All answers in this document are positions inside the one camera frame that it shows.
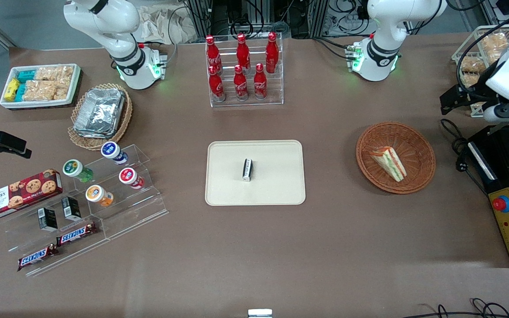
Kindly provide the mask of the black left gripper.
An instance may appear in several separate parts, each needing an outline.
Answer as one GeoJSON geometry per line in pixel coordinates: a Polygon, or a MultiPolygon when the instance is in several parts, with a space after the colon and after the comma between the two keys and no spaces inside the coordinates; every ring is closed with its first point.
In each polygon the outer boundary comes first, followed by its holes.
{"type": "Polygon", "coordinates": [[[472,87],[459,83],[440,95],[441,115],[446,116],[458,107],[467,107],[480,102],[494,103],[494,91],[485,83],[478,83],[472,87]]]}

